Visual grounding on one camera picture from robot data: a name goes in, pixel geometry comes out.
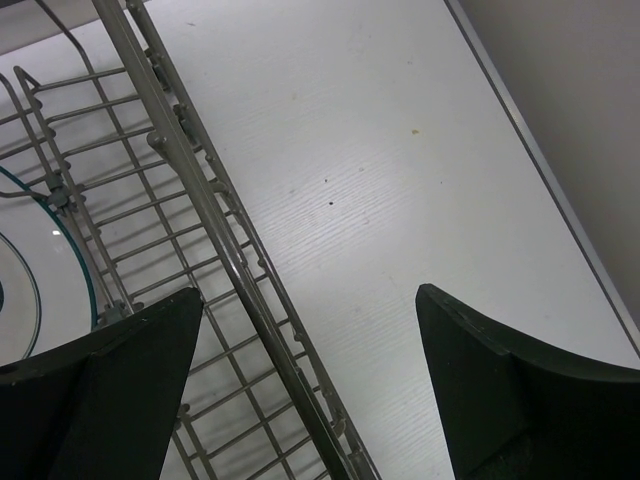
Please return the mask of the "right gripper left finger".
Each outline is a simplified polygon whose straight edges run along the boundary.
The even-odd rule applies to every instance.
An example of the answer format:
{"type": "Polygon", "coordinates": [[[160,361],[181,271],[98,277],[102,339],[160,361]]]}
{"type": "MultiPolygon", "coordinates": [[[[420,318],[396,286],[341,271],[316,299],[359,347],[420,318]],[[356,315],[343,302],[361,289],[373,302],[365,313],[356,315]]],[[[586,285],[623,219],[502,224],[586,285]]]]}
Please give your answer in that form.
{"type": "Polygon", "coordinates": [[[184,288],[2,366],[2,478],[159,478],[202,311],[199,291],[184,288]]]}

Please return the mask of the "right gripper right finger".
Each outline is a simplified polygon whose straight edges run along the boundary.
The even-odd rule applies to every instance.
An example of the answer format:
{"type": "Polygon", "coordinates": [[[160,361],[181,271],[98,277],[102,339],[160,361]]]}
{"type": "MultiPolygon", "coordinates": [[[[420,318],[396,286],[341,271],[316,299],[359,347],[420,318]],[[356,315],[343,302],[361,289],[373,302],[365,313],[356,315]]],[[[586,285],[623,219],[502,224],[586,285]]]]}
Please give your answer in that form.
{"type": "Polygon", "coordinates": [[[456,478],[638,478],[638,370],[552,346],[433,284],[415,304],[456,478]]]}

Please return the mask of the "white plate teal quatrefoil design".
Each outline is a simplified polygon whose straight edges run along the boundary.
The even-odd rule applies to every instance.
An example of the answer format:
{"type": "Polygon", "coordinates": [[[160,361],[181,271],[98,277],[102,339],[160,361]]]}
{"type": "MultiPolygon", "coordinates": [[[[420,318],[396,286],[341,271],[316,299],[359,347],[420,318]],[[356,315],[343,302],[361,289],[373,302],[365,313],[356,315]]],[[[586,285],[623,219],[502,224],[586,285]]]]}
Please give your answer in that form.
{"type": "Polygon", "coordinates": [[[1,170],[1,364],[81,338],[97,325],[88,266],[62,221],[1,170]]]}

